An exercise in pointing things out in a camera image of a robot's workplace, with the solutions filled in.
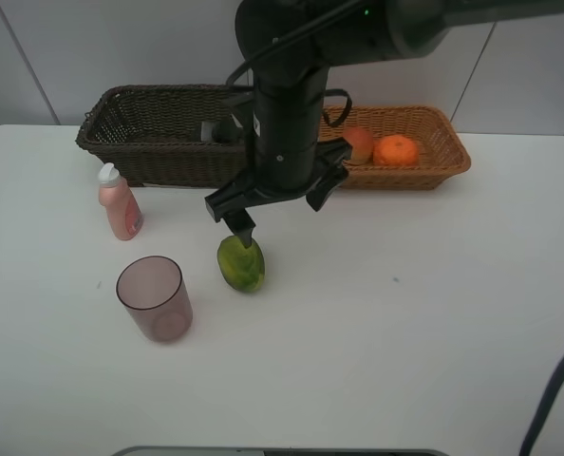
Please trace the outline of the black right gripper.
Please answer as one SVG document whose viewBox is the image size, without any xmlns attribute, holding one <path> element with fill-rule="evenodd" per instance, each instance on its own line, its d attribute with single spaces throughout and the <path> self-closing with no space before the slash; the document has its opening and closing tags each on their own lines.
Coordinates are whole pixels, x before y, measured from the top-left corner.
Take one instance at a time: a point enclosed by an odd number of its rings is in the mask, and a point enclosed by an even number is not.
<svg viewBox="0 0 564 456">
<path fill-rule="evenodd" d="M 245 209 L 306 198 L 318 212 L 349 176 L 343 165 L 348 143 L 318 141 L 320 122 L 328 117 L 324 99 L 348 94 L 328 91 L 328 76 L 326 68 L 312 70 L 290 87 L 254 78 L 247 165 L 205 199 L 212 218 L 223 219 L 246 249 L 253 245 L 255 223 Z"/>
</svg>

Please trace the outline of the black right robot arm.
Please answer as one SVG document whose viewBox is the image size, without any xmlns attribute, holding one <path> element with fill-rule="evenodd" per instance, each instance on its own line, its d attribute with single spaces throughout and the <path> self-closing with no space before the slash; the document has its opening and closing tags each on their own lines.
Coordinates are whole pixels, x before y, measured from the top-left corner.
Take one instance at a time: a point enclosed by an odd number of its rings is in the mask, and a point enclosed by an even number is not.
<svg viewBox="0 0 564 456">
<path fill-rule="evenodd" d="M 347 177 L 350 147 L 319 141 L 334 67 L 430 54 L 454 27 L 564 13 L 564 1 L 244 1 L 235 15 L 243 63 L 227 79 L 245 136 L 245 168 L 207 209 L 245 246 L 249 209 L 305 199 L 314 210 Z"/>
</svg>

